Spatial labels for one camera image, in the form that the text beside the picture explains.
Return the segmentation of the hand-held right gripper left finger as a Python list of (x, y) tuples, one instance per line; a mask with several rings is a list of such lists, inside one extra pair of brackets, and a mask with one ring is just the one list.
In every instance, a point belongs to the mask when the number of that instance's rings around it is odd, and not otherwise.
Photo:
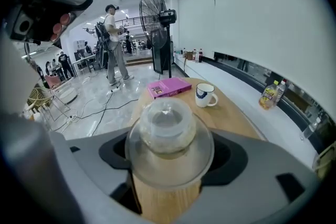
[(51, 142), (61, 164), (75, 161), (85, 175), (106, 195), (123, 196), (132, 190), (132, 179), (126, 169), (114, 169), (99, 155), (106, 142), (123, 139), (127, 130), (117, 130), (91, 137), (66, 140), (58, 133), (51, 133)]

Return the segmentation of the round white low table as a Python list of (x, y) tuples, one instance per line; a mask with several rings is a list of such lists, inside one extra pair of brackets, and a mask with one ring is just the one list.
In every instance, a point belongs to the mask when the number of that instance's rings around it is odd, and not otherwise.
[(68, 104), (72, 102), (77, 95), (78, 93), (75, 88), (69, 88), (60, 94), (59, 99), (61, 102)]

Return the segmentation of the black standing fan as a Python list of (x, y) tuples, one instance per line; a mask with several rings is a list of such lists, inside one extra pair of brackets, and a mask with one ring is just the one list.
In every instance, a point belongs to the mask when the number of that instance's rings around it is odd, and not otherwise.
[(164, 0), (140, 0), (139, 14), (143, 32), (151, 46), (151, 31), (163, 31), (177, 20), (176, 11), (168, 9)]

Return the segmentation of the person's left hand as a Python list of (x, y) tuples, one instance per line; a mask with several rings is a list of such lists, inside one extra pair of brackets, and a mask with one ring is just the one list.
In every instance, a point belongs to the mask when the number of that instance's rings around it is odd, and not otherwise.
[(68, 28), (68, 26), (76, 19), (74, 13), (63, 14), (60, 18), (60, 21), (53, 26), (52, 35), (50, 37), (51, 42), (56, 42), (62, 33)]

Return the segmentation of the clear drink bottle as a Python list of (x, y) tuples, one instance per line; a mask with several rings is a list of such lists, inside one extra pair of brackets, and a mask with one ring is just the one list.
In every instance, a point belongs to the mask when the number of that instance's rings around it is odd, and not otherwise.
[(277, 95), (276, 100), (274, 102), (274, 106), (277, 106), (278, 102), (282, 98), (284, 91), (286, 90), (286, 79), (283, 79), (278, 85), (277, 85)]

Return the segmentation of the yellow drink bottle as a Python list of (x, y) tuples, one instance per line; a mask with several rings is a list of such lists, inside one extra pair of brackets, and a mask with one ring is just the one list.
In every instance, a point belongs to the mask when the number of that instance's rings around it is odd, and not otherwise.
[(266, 86), (266, 88), (264, 89), (259, 99), (259, 105), (264, 110), (269, 110), (274, 106), (278, 95), (277, 90), (278, 83), (279, 82), (277, 80), (274, 80), (273, 84)]

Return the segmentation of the pink chair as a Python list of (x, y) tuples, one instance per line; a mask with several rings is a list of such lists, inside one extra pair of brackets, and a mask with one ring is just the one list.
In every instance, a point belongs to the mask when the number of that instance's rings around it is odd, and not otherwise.
[(56, 89), (62, 84), (61, 79), (58, 76), (45, 75), (44, 78), (50, 89)]

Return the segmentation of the white desk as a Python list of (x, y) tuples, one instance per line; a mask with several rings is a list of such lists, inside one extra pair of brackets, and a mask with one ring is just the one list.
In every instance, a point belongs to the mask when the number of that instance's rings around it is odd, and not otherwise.
[(72, 63), (72, 68), (76, 76), (78, 75), (78, 72), (81, 72), (81, 71), (85, 72), (84, 68), (80, 69), (78, 67), (78, 65), (82, 66), (83, 63), (86, 64), (86, 67), (88, 68), (89, 72), (91, 72), (91, 70), (94, 69), (93, 62), (90, 62), (91, 59), (96, 60), (96, 55), (87, 56), (85, 58), (81, 58), (75, 61), (74, 63)]

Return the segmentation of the small clear bottle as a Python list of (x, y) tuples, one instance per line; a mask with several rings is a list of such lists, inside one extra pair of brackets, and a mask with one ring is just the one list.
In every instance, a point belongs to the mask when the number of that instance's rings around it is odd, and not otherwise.
[(308, 139), (316, 131), (320, 122), (321, 122), (321, 119), (319, 117), (317, 117), (316, 120), (313, 123), (311, 123), (307, 126), (307, 128), (303, 131), (300, 138), (302, 140)]

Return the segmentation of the black framed cabinet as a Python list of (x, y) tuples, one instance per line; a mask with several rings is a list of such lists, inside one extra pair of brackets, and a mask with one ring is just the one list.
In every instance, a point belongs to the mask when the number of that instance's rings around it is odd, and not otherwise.
[(172, 47), (170, 37), (170, 27), (168, 26), (163, 31), (153, 30), (151, 31), (151, 43), (152, 43), (152, 58), (154, 71), (160, 75), (165, 70), (169, 73), (169, 78), (172, 77)]

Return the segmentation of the clear glass with white object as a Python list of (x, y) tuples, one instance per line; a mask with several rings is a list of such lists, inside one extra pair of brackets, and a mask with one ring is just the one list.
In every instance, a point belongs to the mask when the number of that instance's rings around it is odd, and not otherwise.
[(151, 187), (167, 190), (199, 181), (214, 152), (207, 126), (177, 98), (158, 98), (147, 105), (125, 142), (132, 173)]

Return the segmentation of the white mug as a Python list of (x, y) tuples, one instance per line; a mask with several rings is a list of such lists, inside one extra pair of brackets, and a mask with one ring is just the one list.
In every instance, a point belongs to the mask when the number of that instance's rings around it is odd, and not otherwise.
[(215, 87), (208, 83), (198, 83), (195, 90), (195, 102), (200, 108), (215, 106), (218, 103)]

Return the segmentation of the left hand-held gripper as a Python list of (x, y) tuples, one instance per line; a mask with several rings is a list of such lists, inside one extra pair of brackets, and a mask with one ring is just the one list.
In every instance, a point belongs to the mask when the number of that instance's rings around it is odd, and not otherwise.
[(5, 30), (10, 39), (20, 42), (50, 42), (54, 24), (71, 8), (86, 10), (93, 0), (15, 0), (5, 18)]

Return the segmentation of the round wooden table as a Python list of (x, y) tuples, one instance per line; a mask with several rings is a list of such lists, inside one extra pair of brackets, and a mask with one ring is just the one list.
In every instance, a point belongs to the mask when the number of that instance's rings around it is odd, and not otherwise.
[[(218, 103), (215, 106), (200, 108), (195, 103), (194, 91), (198, 83), (206, 81), (198, 78), (183, 78), (183, 80), (192, 85), (192, 90), (178, 94), (175, 98), (186, 102), (192, 112), (198, 115), (207, 127), (260, 139), (240, 109), (218, 87), (215, 87)], [(185, 188), (165, 191), (148, 186), (134, 174), (132, 174), (132, 179), (134, 194), (141, 208), (140, 216), (158, 224), (170, 224), (177, 219), (188, 210), (201, 192), (201, 181), (194, 182)]]

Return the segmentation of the purple book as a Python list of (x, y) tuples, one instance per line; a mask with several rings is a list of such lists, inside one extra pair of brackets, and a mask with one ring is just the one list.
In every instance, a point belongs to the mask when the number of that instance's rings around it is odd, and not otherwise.
[(182, 78), (168, 78), (147, 85), (147, 90), (153, 99), (172, 97), (191, 89), (192, 85)]

